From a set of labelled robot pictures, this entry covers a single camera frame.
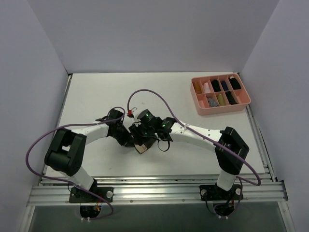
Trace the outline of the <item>brown underwear cream waistband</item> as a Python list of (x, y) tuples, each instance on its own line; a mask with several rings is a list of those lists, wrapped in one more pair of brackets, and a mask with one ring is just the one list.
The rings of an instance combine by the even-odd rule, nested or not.
[(135, 139), (134, 146), (137, 152), (139, 154), (142, 154), (146, 152), (147, 150), (149, 150), (152, 147), (152, 145), (155, 143), (155, 141), (156, 140), (154, 138)]

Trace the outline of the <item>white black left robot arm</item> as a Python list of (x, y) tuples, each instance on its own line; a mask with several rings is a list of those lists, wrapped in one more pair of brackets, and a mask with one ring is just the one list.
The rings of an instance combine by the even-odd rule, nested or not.
[(114, 138), (121, 146), (134, 147), (134, 139), (121, 120), (107, 123), (97, 121), (76, 130), (59, 129), (44, 158), (45, 165), (82, 188), (80, 197), (87, 203), (97, 198), (98, 188), (96, 180), (82, 167), (85, 147), (106, 137)]

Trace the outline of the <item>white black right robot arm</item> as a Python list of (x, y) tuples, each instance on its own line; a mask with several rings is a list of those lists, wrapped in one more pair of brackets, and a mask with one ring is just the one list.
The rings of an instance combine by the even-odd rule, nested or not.
[(249, 147), (232, 127), (211, 130), (185, 124), (172, 117), (161, 119), (137, 119), (129, 127), (135, 144), (139, 146), (151, 140), (158, 142), (183, 142), (205, 148), (215, 153), (221, 168), (214, 193), (226, 199), (232, 193), (237, 175), (249, 153)]

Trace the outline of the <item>orange rolled garment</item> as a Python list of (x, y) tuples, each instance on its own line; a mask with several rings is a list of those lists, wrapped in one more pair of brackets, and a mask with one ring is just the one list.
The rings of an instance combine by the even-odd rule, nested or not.
[(201, 87), (200, 87), (199, 83), (194, 82), (193, 86), (194, 86), (194, 90), (195, 90), (196, 94), (202, 94), (202, 90), (201, 90)]

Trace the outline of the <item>grey patterned rolled garment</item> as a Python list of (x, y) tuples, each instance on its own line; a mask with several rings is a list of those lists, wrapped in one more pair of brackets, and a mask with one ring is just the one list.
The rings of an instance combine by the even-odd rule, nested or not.
[(207, 98), (209, 107), (218, 107), (219, 104), (213, 98)]

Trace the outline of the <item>pink white rolled garment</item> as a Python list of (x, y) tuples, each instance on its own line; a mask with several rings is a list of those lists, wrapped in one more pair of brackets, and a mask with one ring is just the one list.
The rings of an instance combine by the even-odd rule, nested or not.
[(208, 82), (204, 83), (203, 89), (204, 89), (205, 93), (211, 93), (211, 89), (210, 89), (210, 86), (209, 86)]

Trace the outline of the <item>pink divided storage box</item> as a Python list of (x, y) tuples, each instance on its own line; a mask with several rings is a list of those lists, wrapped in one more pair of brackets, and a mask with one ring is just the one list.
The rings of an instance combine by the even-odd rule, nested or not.
[(200, 116), (242, 111), (251, 103), (237, 73), (194, 77), (191, 94)]

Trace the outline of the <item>yellow rolled garment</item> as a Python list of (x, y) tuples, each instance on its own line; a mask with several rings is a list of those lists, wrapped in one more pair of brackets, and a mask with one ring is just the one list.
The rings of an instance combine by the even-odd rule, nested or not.
[(222, 94), (219, 94), (219, 95), (217, 96), (217, 99), (218, 99), (218, 102), (219, 102), (219, 105), (220, 105), (220, 106), (225, 106), (225, 100), (224, 100), (224, 97), (223, 97)]

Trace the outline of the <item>dark blue rolled garment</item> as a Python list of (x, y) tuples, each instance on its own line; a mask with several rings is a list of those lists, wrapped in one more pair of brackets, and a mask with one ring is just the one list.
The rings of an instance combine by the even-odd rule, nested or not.
[(228, 88), (228, 86), (227, 86), (225, 81), (222, 81), (221, 85), (222, 85), (224, 91), (229, 91), (229, 88)]

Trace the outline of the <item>black rolled garment lower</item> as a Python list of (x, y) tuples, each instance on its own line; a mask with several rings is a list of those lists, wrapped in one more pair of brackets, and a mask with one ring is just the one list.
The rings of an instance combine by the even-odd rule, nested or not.
[(238, 104), (237, 101), (235, 100), (235, 98), (233, 97), (232, 92), (227, 91), (227, 92), (225, 92), (225, 95), (226, 95), (227, 100), (228, 100), (230, 105)]

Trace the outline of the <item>black white rolled garment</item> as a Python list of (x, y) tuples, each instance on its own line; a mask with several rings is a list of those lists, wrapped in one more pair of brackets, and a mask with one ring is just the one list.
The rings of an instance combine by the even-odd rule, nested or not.
[(229, 82), (234, 90), (241, 89), (241, 85), (235, 77), (233, 76), (229, 77)]

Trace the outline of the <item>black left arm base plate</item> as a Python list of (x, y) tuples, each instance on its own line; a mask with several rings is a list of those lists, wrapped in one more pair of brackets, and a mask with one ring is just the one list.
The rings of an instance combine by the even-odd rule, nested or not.
[[(113, 201), (113, 187), (97, 187), (95, 194), (103, 198), (107, 202)], [(73, 187), (70, 190), (69, 203), (97, 203), (102, 202), (101, 199), (93, 194), (87, 193), (79, 188)]]

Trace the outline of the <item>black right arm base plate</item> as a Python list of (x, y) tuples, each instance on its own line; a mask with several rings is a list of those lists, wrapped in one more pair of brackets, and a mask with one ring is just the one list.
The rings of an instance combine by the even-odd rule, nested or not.
[(234, 184), (232, 188), (225, 191), (216, 184), (200, 185), (200, 198), (202, 201), (231, 201), (243, 200), (243, 195), (240, 193), (241, 185)]

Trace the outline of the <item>aluminium frame rail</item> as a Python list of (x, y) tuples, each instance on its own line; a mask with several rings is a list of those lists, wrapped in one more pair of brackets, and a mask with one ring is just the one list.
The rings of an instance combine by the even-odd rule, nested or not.
[[(214, 184), (209, 176), (110, 177), (99, 178), (99, 187), (113, 188), (113, 205), (201, 203), (201, 185)], [(244, 203), (281, 202), (288, 199), (283, 182), (263, 178), (260, 186), (243, 184)], [(69, 205), (66, 184), (43, 180), (33, 187), (28, 206)]]

